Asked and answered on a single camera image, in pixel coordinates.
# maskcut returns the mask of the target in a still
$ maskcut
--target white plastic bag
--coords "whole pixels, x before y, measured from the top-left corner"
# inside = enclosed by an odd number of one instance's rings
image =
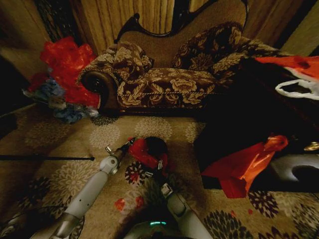
[[[285,67],[285,68],[289,70],[293,75],[301,79],[280,83],[278,86],[275,87],[275,90],[279,94],[283,96],[291,97],[291,98],[308,98],[308,99],[319,101],[319,81],[317,79],[307,76],[303,73],[300,73],[293,68],[290,68],[290,67]],[[295,83],[297,83],[299,86],[309,89],[311,93],[287,92],[284,89],[282,89],[283,86],[289,86]]]

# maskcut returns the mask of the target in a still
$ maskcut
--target red cloth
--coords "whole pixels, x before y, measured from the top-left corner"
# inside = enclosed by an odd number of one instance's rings
[[[202,175],[216,177],[228,198],[244,198],[256,176],[269,164],[276,151],[288,145],[285,136],[269,137],[260,142],[213,162]]]
[[[257,57],[255,59],[261,63],[275,63],[283,67],[295,68],[319,80],[319,56]]]
[[[167,154],[163,153],[156,159],[155,157],[148,154],[148,146],[144,138],[135,140],[134,144],[130,146],[129,153],[143,165],[155,169],[159,164],[159,160],[163,161],[162,172],[166,175],[165,170],[168,164]]]
[[[33,92],[38,89],[47,79],[49,78],[48,74],[46,73],[36,73],[34,74],[31,79],[31,85],[28,87],[28,91]]]
[[[40,59],[52,68],[51,76],[65,89],[65,100],[69,103],[98,107],[100,97],[76,84],[81,70],[95,59],[88,44],[78,47],[71,36],[55,43],[46,42]]]

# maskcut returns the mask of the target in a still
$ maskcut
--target floral upholstered fabric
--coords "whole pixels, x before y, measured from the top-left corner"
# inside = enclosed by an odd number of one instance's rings
[[[217,94],[219,88],[205,71],[153,68],[135,82],[123,81],[118,88],[118,102],[126,108],[201,108],[202,99]]]
[[[180,47],[172,66],[209,71],[219,59],[235,51],[241,31],[240,24],[227,22],[198,33]]]
[[[78,77],[78,81],[90,71],[107,74],[116,85],[125,81],[134,81],[153,66],[154,60],[149,58],[139,46],[129,42],[119,42],[108,47],[103,54],[86,66]]]
[[[228,87],[241,59],[289,55],[261,41],[243,37],[241,32],[240,24],[227,22],[199,33],[180,47],[172,66],[208,71],[220,84]]]
[[[153,60],[139,46],[127,41],[118,44],[113,67],[123,80],[136,80],[144,72],[147,72],[152,65]]]

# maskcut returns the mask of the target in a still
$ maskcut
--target floral carpet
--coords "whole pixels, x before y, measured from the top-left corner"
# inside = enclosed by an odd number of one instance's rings
[[[2,155],[93,156],[95,160],[0,161],[0,238],[18,229],[11,219],[25,212],[36,210],[57,218],[98,171],[107,156],[104,147],[109,144],[115,149],[130,136],[166,141],[168,159],[175,165],[168,179],[214,239],[319,238],[318,194],[258,191],[243,199],[227,199],[221,190],[204,189],[192,147],[204,124],[192,118],[101,116],[68,125],[39,106],[15,116],[17,129],[0,140]],[[145,210],[163,203],[158,185],[127,154],[70,238],[121,238],[128,225],[144,219]]]

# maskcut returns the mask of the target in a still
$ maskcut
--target throw pillow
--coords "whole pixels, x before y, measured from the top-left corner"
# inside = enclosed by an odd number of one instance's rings
[[[239,23],[226,22],[198,33],[179,48],[172,66],[211,72],[214,63],[236,49],[241,32]]]
[[[153,66],[153,62],[139,46],[122,41],[117,45],[113,68],[124,81],[135,81]]]

